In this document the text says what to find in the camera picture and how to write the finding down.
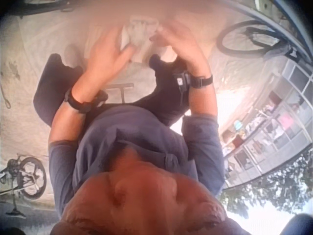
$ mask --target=bicycle wheel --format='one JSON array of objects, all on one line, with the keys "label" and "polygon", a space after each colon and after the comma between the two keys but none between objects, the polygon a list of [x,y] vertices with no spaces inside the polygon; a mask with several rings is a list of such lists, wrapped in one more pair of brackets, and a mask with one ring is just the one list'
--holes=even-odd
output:
[{"label": "bicycle wheel", "polygon": [[29,157],[21,161],[17,182],[22,194],[32,200],[40,198],[47,185],[45,168],[41,161]]},{"label": "bicycle wheel", "polygon": [[282,39],[259,21],[245,21],[223,30],[217,38],[217,48],[233,57],[261,58]]}]

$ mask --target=building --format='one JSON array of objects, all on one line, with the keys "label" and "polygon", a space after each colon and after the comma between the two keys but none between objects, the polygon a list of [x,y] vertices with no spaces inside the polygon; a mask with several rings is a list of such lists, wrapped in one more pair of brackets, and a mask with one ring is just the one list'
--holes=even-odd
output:
[{"label": "building", "polygon": [[288,60],[261,96],[242,121],[243,144],[224,156],[224,188],[266,174],[313,143],[312,69]]}]

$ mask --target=long-sleeve shirt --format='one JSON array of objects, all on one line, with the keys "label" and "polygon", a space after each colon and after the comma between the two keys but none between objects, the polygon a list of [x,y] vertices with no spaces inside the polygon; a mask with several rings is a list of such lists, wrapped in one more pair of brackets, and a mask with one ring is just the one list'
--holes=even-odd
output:
[{"label": "long-sleeve shirt", "polygon": [[99,115],[77,145],[58,141],[49,146],[49,171],[55,207],[62,215],[66,204],[90,176],[109,171],[113,147],[133,147],[143,161],[199,181],[217,195],[224,184],[224,160],[218,124],[211,115],[185,116],[182,136],[149,111],[119,106]]}]

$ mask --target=tree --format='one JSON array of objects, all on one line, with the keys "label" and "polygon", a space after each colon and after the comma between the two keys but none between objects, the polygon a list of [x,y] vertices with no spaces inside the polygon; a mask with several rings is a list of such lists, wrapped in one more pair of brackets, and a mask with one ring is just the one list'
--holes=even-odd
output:
[{"label": "tree", "polygon": [[296,214],[313,197],[313,147],[307,147],[274,172],[248,184],[225,189],[220,201],[228,212],[248,218],[248,206],[269,201],[279,211]]}]

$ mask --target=black wristband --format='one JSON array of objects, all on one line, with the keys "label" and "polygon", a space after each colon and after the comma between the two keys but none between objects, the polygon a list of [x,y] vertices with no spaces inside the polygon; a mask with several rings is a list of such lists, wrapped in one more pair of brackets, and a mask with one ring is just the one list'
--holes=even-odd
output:
[{"label": "black wristband", "polygon": [[204,76],[194,77],[191,74],[189,74],[189,76],[190,76],[190,86],[196,89],[209,86],[213,83],[213,76],[211,76],[210,78],[205,78]]},{"label": "black wristband", "polygon": [[81,114],[86,114],[91,110],[92,104],[88,102],[80,103],[74,99],[72,95],[72,88],[65,93],[64,102],[67,102],[73,109],[78,110]]}]

